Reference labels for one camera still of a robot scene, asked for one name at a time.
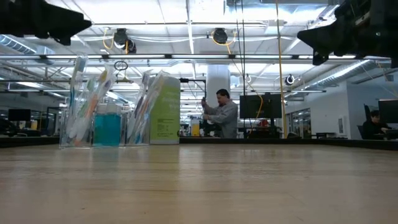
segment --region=person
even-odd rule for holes
[[[363,136],[364,139],[383,139],[382,134],[391,129],[387,124],[380,122],[379,111],[371,112],[371,120],[363,123]]]
[[[221,138],[236,138],[238,127],[238,106],[234,103],[227,90],[220,89],[216,93],[218,107],[212,108],[207,105],[205,99],[201,104],[205,110],[203,119],[209,120],[221,127]]]

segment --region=black equipment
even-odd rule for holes
[[[398,123],[398,100],[380,100],[379,112],[383,123]]]
[[[91,27],[82,13],[48,4],[44,0],[0,0],[0,34],[35,35],[70,45],[70,38]]]
[[[313,48],[313,64],[336,56],[372,55],[391,58],[398,67],[398,0],[346,0],[335,10],[336,21],[328,26],[303,30],[297,37]]]
[[[285,84],[288,86],[293,85],[294,83],[294,76],[290,74],[288,77],[285,78]]]
[[[127,29],[117,29],[114,33],[113,40],[115,46],[119,49],[126,50],[129,54],[136,54],[137,47],[136,43],[134,43],[129,37],[127,36]]]
[[[224,28],[216,28],[213,34],[213,40],[218,44],[226,44],[228,36],[226,35]]]
[[[256,118],[282,118],[282,101],[280,94],[261,95],[263,104],[258,95],[240,96],[239,117],[241,119]]]
[[[9,121],[30,121],[30,110],[25,109],[9,109]]]

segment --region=ceiling duct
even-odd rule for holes
[[[330,70],[322,75],[320,80],[313,80],[309,84],[306,84],[304,87],[300,86],[296,89],[298,90],[319,90],[324,89],[326,87],[331,87],[333,85],[337,85],[340,82],[343,82],[349,78],[352,78],[356,75],[362,74],[365,71],[372,70],[378,68],[378,65],[373,60],[362,60],[356,63],[352,63],[350,65],[341,65],[335,69]],[[298,96],[301,93],[293,93],[289,96]]]
[[[11,49],[14,49],[22,54],[36,54],[36,51],[33,50],[32,48],[6,36],[6,35],[0,35],[0,44],[9,47]]]
[[[33,48],[22,44],[16,39],[13,39],[7,35],[2,35],[2,34],[0,34],[0,45],[14,49],[22,54],[38,54],[38,55],[54,54],[54,51],[49,49],[48,47],[40,45],[37,47],[37,50],[34,50]],[[53,60],[48,60],[48,59],[40,59],[36,61],[39,63],[45,63],[46,65],[52,65],[54,63]]]
[[[235,13],[235,1],[236,1],[236,7],[238,10],[241,10],[242,4],[244,9],[253,9],[253,8],[260,8],[260,7],[270,7],[268,3],[272,3],[275,5],[275,1],[272,2],[264,2],[261,0],[225,0],[225,6],[228,7],[229,12]]]

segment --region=computer monitor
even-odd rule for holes
[[[379,112],[383,123],[398,123],[398,100],[380,100]]]
[[[9,109],[9,121],[30,121],[30,110],[27,109]]]
[[[242,119],[257,118],[282,118],[282,101],[280,94],[265,94],[261,95],[263,100],[262,107],[261,99],[258,95],[240,96],[239,98],[239,116]]]

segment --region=wooden table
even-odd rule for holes
[[[0,149],[0,223],[398,220],[398,153],[332,146]]]

